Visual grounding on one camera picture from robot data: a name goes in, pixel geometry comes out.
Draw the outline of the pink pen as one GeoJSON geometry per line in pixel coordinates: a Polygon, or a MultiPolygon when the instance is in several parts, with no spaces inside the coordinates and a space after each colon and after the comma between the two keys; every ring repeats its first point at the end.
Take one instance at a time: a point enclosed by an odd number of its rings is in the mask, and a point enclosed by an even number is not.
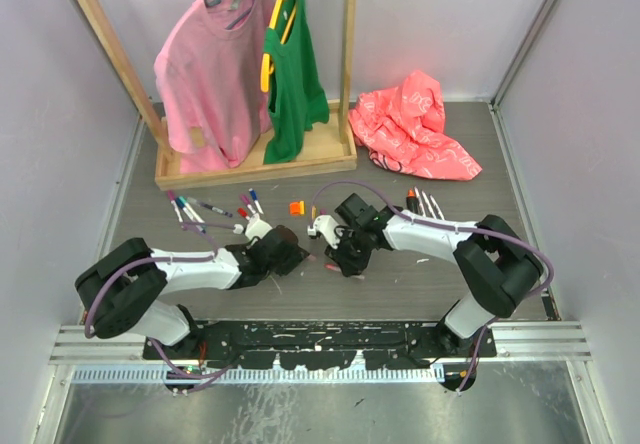
{"type": "Polygon", "coordinates": [[[346,277],[346,278],[358,279],[358,280],[364,280],[365,279],[365,276],[363,276],[363,275],[347,275],[340,269],[339,266],[334,265],[334,264],[325,263],[324,267],[325,267],[325,269],[330,270],[332,272],[336,272],[336,273],[338,273],[341,276],[346,277]]]}

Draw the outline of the orange highlighter cap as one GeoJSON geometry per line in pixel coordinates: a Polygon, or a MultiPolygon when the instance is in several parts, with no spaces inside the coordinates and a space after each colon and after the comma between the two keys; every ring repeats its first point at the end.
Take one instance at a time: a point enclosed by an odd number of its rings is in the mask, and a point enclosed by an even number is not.
{"type": "Polygon", "coordinates": [[[289,204],[289,214],[291,216],[304,216],[306,213],[306,206],[303,200],[294,201],[289,204]]]}

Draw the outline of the black highlighter body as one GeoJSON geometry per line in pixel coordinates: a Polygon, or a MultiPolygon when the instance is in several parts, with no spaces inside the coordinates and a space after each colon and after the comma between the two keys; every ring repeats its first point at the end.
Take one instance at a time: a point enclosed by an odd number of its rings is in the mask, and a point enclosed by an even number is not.
{"type": "Polygon", "coordinates": [[[406,196],[406,206],[410,212],[414,214],[420,213],[419,200],[413,189],[408,190],[408,193],[406,196]]]}

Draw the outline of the yellow capped white pen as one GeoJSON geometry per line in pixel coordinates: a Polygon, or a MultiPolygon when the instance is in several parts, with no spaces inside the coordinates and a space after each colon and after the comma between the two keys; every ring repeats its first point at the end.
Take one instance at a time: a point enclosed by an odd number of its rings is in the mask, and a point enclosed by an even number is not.
{"type": "Polygon", "coordinates": [[[421,191],[417,187],[414,187],[414,193],[415,193],[416,198],[418,200],[418,206],[419,206],[419,209],[420,209],[420,214],[423,217],[429,217],[429,214],[427,212],[427,207],[426,207],[426,205],[424,203],[421,191]]]}

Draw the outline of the yellow capped marker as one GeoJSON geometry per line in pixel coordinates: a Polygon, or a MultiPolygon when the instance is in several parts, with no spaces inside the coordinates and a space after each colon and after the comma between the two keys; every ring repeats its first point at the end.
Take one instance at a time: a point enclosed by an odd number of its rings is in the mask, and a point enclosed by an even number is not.
{"type": "Polygon", "coordinates": [[[437,211],[435,210],[435,207],[433,206],[429,195],[425,191],[422,191],[422,197],[423,197],[425,206],[428,209],[428,212],[429,212],[430,216],[433,219],[438,219],[439,215],[438,215],[437,211]]]}

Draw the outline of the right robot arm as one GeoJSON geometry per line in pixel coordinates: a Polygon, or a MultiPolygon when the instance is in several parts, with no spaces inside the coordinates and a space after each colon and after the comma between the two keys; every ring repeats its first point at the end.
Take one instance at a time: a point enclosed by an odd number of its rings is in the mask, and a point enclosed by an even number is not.
{"type": "Polygon", "coordinates": [[[352,194],[307,228],[322,237],[325,254],[346,277],[361,274],[375,250],[413,251],[455,264],[468,288],[436,325],[435,342],[449,357],[459,358],[479,331],[496,318],[510,317],[543,275],[541,259],[500,217],[478,222],[425,218],[409,210],[381,210],[352,194]]]}

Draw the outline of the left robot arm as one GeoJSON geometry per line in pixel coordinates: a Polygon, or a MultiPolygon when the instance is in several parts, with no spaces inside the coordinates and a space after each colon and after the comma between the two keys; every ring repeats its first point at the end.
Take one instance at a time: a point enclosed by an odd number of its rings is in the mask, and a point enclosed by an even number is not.
{"type": "Polygon", "coordinates": [[[124,333],[150,338],[178,360],[194,357],[201,330],[183,305],[162,296],[183,291],[253,287],[286,276],[309,257],[289,228],[260,225],[247,242],[208,252],[169,252],[131,238],[84,271],[75,289],[86,310],[85,337],[124,333]]]}

